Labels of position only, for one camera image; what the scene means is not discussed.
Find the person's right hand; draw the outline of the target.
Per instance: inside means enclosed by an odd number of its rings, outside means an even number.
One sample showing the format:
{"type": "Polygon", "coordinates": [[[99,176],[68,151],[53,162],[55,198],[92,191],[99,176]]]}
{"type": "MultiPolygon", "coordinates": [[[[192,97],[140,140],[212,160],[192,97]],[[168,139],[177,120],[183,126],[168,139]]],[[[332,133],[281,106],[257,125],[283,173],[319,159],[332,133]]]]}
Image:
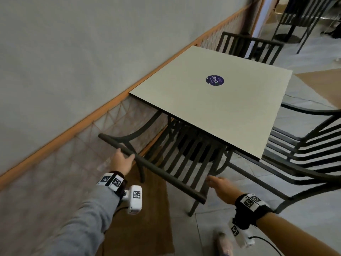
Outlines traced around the person's right hand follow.
{"type": "Polygon", "coordinates": [[[230,205],[235,205],[237,198],[242,196],[244,193],[239,190],[234,184],[224,177],[219,177],[222,179],[222,184],[220,188],[214,188],[217,196],[225,203],[230,205]]]}

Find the person's left hand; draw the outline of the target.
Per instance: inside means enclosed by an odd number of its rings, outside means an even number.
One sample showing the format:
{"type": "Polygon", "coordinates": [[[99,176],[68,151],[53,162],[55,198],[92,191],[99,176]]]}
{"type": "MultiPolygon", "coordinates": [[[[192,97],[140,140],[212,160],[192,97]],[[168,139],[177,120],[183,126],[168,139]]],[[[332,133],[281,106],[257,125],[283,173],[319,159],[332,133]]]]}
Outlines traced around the person's left hand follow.
{"type": "Polygon", "coordinates": [[[121,149],[117,149],[115,154],[110,159],[110,169],[111,171],[118,171],[121,172],[124,176],[126,176],[130,171],[131,168],[127,168],[125,164],[126,157],[122,153],[121,149]]]}

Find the dark metal slatted chair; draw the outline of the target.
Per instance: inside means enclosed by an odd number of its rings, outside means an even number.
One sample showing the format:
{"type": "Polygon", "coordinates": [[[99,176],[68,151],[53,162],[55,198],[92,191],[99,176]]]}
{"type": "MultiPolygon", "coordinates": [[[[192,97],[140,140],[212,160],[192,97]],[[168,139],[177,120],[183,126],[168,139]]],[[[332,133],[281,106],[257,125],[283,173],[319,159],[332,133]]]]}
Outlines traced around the dark metal slatted chair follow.
{"type": "Polygon", "coordinates": [[[280,19],[278,33],[287,33],[292,25],[296,25],[294,35],[301,38],[299,54],[307,39],[311,35],[318,21],[327,12],[327,9],[341,2],[341,0],[288,0],[280,19]]]}
{"type": "Polygon", "coordinates": [[[281,42],[223,32],[215,51],[273,65],[283,47],[281,42]]]}
{"type": "Polygon", "coordinates": [[[316,185],[283,198],[277,214],[301,200],[341,190],[341,109],[314,110],[282,103],[281,107],[313,116],[328,116],[304,137],[273,127],[261,164],[282,180],[296,185],[316,185]]]}
{"type": "Polygon", "coordinates": [[[147,149],[145,155],[138,155],[131,141],[145,133],[163,112],[156,113],[140,129],[126,136],[114,137],[106,133],[98,137],[114,148],[120,148],[126,155],[135,154],[140,173],[140,181],[145,182],[144,168],[161,177],[183,193],[194,199],[188,213],[192,216],[198,205],[205,204],[209,187],[200,185],[207,175],[217,176],[226,168],[232,168],[280,198],[288,198],[275,191],[268,184],[230,163],[236,150],[223,142],[215,140],[204,131],[184,121],[167,116],[167,125],[156,141],[147,149]]]}

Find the person's right forearm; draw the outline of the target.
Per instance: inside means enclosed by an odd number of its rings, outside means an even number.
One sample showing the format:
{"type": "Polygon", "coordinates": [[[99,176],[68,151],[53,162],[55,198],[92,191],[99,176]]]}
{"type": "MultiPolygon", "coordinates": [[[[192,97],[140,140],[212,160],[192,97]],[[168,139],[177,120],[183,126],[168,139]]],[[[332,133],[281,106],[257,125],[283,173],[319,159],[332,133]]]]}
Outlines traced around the person's right forearm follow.
{"type": "Polygon", "coordinates": [[[341,256],[336,250],[275,213],[267,213],[256,221],[256,225],[284,256],[341,256]]]}

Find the person's left forearm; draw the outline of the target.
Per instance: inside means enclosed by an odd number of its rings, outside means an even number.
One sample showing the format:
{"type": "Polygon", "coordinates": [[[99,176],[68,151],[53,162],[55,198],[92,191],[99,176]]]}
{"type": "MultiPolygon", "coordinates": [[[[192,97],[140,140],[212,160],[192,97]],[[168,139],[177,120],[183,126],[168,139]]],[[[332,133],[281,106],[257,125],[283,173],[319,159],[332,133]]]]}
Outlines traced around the person's left forearm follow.
{"type": "Polygon", "coordinates": [[[96,256],[121,198],[96,185],[42,256],[96,256]]]}

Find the black marker wristband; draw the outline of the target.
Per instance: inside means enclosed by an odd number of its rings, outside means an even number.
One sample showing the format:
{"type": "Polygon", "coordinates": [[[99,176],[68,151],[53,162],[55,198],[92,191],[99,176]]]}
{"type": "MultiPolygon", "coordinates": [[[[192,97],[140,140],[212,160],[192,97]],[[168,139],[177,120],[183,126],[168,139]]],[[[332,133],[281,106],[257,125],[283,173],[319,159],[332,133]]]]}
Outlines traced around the black marker wristband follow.
{"type": "Polygon", "coordinates": [[[233,223],[242,230],[249,229],[250,225],[258,227],[257,220],[268,213],[274,213],[266,202],[252,193],[239,196],[234,206],[236,207],[236,214],[233,223]]]}
{"type": "Polygon", "coordinates": [[[121,172],[118,171],[105,173],[96,185],[106,186],[115,193],[119,193],[122,189],[124,190],[125,177],[121,172]]]}

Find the pink shoe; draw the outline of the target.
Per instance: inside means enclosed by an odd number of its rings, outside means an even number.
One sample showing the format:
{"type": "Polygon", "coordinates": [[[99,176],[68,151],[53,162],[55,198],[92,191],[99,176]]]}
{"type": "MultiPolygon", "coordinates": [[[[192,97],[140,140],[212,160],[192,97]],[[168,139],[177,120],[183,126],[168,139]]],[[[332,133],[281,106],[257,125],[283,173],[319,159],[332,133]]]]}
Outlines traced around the pink shoe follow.
{"type": "Polygon", "coordinates": [[[213,248],[214,256],[234,256],[233,244],[224,232],[214,231],[213,248]]]}

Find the square beige table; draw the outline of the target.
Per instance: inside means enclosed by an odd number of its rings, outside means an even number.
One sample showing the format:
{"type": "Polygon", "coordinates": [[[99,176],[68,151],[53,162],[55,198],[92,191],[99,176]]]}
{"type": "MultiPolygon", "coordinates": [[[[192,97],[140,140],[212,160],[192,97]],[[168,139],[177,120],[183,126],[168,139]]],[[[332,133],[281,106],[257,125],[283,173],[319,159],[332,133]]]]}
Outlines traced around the square beige table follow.
{"type": "Polygon", "coordinates": [[[291,70],[191,46],[130,95],[260,160],[291,77],[291,70]],[[224,84],[207,84],[210,75],[224,84]]]}

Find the brown floor mat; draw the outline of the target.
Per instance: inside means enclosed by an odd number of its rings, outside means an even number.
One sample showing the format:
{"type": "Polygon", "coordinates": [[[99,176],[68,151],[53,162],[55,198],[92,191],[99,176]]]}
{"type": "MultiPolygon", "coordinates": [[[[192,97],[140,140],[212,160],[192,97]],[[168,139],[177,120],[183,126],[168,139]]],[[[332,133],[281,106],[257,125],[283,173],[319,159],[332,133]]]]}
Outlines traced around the brown floor mat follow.
{"type": "Polygon", "coordinates": [[[139,171],[133,166],[127,175],[128,186],[143,189],[143,208],[136,215],[119,211],[105,233],[96,256],[156,256],[174,253],[166,182],[144,169],[141,184],[139,171]]]}
{"type": "Polygon", "coordinates": [[[341,109],[341,68],[295,75],[333,106],[341,109]]]}

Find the round purple sticker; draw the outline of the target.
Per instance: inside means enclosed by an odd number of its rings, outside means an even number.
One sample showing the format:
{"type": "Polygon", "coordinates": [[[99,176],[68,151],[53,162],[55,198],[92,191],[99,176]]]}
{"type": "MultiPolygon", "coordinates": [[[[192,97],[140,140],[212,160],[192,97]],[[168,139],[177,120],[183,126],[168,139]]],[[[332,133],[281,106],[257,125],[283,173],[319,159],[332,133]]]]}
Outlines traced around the round purple sticker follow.
{"type": "Polygon", "coordinates": [[[221,86],[224,84],[224,78],[221,76],[217,76],[217,75],[210,75],[208,77],[206,77],[206,82],[207,84],[211,85],[211,86],[221,86]]]}

